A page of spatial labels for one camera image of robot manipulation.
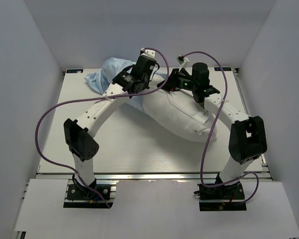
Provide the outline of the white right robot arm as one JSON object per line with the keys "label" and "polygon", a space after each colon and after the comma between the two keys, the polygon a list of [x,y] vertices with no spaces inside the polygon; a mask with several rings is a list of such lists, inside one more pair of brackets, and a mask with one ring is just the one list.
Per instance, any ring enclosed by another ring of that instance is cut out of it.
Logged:
{"label": "white right robot arm", "polygon": [[230,158],[216,179],[215,192],[222,199],[233,193],[235,184],[248,166],[267,151],[264,121],[260,116],[251,117],[225,100],[225,96],[210,84],[209,70],[205,63],[195,63],[192,72],[174,68],[166,82],[160,82],[167,92],[188,90],[196,103],[215,114],[230,131],[228,150]]}

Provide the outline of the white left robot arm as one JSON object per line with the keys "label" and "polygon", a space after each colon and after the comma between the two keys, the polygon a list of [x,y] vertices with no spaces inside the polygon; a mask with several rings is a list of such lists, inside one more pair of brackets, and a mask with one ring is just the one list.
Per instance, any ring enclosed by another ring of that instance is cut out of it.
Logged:
{"label": "white left robot arm", "polygon": [[157,63],[154,58],[155,53],[146,50],[135,64],[115,74],[102,94],[105,100],[95,102],[75,120],[67,119],[64,122],[65,141],[72,153],[77,171],[74,182],[79,185],[78,193],[85,199],[95,194],[93,157],[98,152],[99,145],[94,137],[112,113],[130,100],[130,94],[137,94],[149,88],[150,76]]}

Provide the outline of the light blue pillowcase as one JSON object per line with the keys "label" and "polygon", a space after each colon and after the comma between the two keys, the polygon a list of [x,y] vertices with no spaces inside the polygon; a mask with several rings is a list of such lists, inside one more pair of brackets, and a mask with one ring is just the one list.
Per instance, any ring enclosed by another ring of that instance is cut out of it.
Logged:
{"label": "light blue pillowcase", "polygon": [[[97,72],[88,74],[84,79],[88,86],[97,94],[102,95],[111,84],[115,76],[117,76],[126,67],[134,65],[136,62],[120,58],[110,58],[104,62],[101,69]],[[166,74],[158,71],[156,75],[165,80]],[[145,113],[143,110],[143,96],[132,97],[128,104],[135,109]]]}

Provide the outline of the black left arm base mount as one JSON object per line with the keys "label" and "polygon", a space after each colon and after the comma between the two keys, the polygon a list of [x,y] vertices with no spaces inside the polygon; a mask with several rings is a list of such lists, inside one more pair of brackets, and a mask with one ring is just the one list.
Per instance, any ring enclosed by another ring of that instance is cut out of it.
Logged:
{"label": "black left arm base mount", "polygon": [[111,184],[96,184],[98,191],[105,201],[95,192],[83,191],[74,183],[69,183],[66,189],[63,208],[74,209],[108,209],[111,208],[115,198],[116,186]]}

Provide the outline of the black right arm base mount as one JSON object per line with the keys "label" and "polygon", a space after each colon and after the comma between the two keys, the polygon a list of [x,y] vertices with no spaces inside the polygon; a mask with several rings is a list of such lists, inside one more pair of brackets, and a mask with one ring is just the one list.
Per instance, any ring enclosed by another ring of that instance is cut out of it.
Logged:
{"label": "black right arm base mount", "polygon": [[240,182],[215,188],[198,184],[194,195],[199,199],[201,212],[246,211],[245,194]]}

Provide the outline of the white pillow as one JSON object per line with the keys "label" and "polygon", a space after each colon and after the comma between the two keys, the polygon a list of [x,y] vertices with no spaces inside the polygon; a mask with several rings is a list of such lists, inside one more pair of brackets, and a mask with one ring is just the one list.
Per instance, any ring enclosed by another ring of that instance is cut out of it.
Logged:
{"label": "white pillow", "polygon": [[132,97],[128,104],[148,115],[171,133],[191,142],[205,143],[214,115],[203,109],[186,90]]}

